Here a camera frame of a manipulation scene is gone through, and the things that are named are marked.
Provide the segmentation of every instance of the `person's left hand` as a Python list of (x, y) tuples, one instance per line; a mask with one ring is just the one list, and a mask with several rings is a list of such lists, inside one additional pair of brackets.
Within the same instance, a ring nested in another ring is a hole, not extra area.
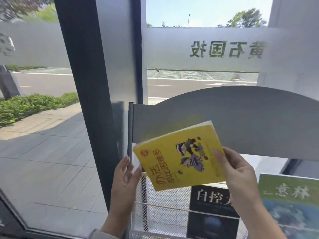
[(142, 166), (132, 173), (133, 165), (126, 155), (117, 165), (111, 190), (111, 206), (102, 232), (121, 238), (136, 198), (136, 187), (141, 178)]

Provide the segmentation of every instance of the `finger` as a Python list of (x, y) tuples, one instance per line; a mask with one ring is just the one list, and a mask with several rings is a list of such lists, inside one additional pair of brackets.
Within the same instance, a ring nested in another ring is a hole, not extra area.
[(226, 158), (234, 169), (249, 165), (249, 163), (240, 154), (230, 148), (223, 147)]
[(228, 162), (225, 155), (223, 155), (218, 149), (214, 149), (214, 155), (217, 161), (221, 164), (223, 167), (225, 175), (228, 175), (231, 171), (233, 171), (233, 167)]
[(126, 168), (129, 162), (130, 162), (130, 157), (128, 155), (122, 158), (122, 160), (118, 163), (118, 165), (115, 168), (114, 177), (120, 176), (121, 174), (123, 174), (126, 171)]
[(129, 180), (129, 185), (136, 189), (138, 182), (141, 179), (141, 176), (142, 176), (142, 166), (140, 165), (137, 167), (137, 169), (132, 174), (132, 176)]
[(127, 166), (127, 170), (124, 173), (124, 177), (123, 177), (125, 183), (127, 183), (130, 180), (130, 178), (132, 176), (133, 168), (134, 168), (134, 166), (131, 163)]

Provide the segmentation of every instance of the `yellow book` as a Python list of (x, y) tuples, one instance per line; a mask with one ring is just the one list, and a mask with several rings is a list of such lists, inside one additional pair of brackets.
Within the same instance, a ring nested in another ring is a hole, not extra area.
[(211, 121), (134, 146), (156, 191), (225, 181), (213, 150), (224, 153)]

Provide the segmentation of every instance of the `magazine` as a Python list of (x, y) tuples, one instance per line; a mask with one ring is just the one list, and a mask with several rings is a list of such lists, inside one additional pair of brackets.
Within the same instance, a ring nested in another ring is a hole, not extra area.
[(230, 193), (225, 184), (193, 186), (186, 237), (205, 239), (236, 239), (239, 215), (232, 207)]
[(258, 188), (288, 239), (319, 238), (319, 179), (261, 174)]
[(225, 181), (213, 150), (224, 153), (211, 121), (134, 146), (155, 191)]

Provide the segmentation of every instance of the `blue sky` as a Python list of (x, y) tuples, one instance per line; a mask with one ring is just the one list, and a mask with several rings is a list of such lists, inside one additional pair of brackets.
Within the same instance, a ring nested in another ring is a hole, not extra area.
[(269, 20), (272, 0), (146, 0), (146, 21), (154, 27), (182, 25), (217, 27), (225, 25), (237, 12), (257, 8)]

